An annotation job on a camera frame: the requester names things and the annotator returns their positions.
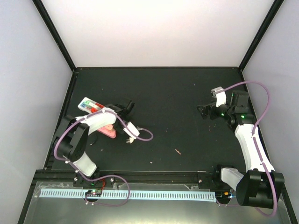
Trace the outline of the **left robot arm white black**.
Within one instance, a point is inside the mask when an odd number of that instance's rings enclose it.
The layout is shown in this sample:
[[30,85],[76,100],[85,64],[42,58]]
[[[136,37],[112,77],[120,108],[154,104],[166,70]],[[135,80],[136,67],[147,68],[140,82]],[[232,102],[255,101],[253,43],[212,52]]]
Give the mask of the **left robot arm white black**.
[[72,163],[77,172],[84,174],[84,181],[89,186],[96,186],[100,182],[100,174],[96,172],[97,165],[85,152],[88,137],[99,132],[114,139],[117,133],[126,133],[127,143],[132,143],[140,134],[128,120],[134,106],[132,100],[124,105],[102,105],[87,97],[83,98],[78,109],[87,115],[65,116],[54,134],[51,146],[55,158]]

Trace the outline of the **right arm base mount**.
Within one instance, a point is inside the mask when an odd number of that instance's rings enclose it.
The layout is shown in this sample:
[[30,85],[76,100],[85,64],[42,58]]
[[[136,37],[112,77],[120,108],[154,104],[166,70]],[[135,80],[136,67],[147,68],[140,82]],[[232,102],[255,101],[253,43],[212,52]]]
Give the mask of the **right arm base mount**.
[[221,180],[222,168],[235,168],[231,165],[216,165],[212,171],[198,171],[198,185],[200,189],[209,189],[211,191],[230,190],[231,187]]

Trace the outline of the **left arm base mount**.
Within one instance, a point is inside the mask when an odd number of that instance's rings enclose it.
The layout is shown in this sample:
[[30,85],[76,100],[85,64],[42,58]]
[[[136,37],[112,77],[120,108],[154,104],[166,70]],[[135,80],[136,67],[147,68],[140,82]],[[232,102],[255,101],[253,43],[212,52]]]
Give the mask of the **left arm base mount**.
[[91,177],[88,177],[88,178],[92,179],[93,181],[88,181],[85,178],[83,178],[82,175],[76,174],[74,177],[74,180],[73,180],[73,186],[74,187],[82,187],[84,189],[87,189],[87,188],[100,189],[105,186],[109,186],[111,183],[114,183],[114,181],[115,181],[114,177],[108,177],[105,179],[94,181],[94,179],[100,178],[100,173],[95,173]]

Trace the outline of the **white power strip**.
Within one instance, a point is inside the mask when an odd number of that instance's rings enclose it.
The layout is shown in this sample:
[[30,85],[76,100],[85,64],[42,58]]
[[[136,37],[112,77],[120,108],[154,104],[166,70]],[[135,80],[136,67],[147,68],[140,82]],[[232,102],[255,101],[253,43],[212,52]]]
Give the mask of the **white power strip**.
[[103,109],[104,107],[105,107],[104,105],[97,103],[96,101],[91,100],[87,97],[84,97],[78,104],[78,109],[80,109],[81,111],[84,111],[88,114],[97,112],[97,111]]

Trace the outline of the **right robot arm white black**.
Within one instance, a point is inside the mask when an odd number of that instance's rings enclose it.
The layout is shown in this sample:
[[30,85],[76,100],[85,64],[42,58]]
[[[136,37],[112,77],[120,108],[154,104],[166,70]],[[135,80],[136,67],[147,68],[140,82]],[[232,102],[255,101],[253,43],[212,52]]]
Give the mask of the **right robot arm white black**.
[[285,179],[268,160],[259,138],[256,118],[249,109],[249,93],[233,91],[230,102],[222,87],[211,90],[214,100],[197,106],[203,119],[223,118],[237,138],[245,161],[246,173],[232,165],[218,165],[212,177],[214,186],[228,185],[235,191],[239,205],[275,209]]

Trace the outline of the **pink triangular socket adapter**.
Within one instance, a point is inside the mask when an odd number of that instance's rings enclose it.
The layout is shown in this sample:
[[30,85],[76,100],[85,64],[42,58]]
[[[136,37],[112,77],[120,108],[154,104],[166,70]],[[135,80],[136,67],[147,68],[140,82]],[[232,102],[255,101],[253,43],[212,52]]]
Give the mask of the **pink triangular socket adapter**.
[[116,137],[116,130],[113,125],[106,125],[98,129],[98,132],[108,136],[111,139]]

